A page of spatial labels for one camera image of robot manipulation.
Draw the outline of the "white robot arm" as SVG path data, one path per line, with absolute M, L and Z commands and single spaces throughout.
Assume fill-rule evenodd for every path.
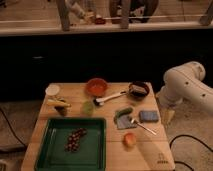
M 184 99 L 213 114 L 213 88 L 202 82 L 205 75 L 204 66 L 196 61 L 172 67 L 164 73 L 164 85 L 156 94 L 164 126 L 174 117 L 174 107 Z

